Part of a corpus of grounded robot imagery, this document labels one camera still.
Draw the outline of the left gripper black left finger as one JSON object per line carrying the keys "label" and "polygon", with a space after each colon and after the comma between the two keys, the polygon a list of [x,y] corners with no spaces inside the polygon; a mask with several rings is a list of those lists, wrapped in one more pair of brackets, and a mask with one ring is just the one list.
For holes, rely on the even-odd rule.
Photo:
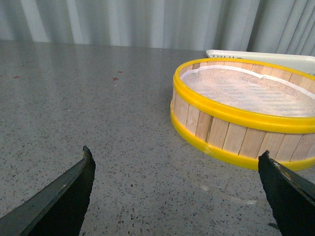
{"label": "left gripper black left finger", "polygon": [[77,236],[95,179],[95,161],[87,146],[83,159],[26,202],[0,219],[2,236]]}

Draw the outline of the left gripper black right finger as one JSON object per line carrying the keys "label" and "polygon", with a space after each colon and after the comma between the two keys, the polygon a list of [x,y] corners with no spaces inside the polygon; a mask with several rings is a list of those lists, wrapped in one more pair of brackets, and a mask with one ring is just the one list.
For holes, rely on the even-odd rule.
{"label": "left gripper black right finger", "polygon": [[258,172],[283,236],[315,234],[315,185],[269,157],[265,151],[258,158]]}

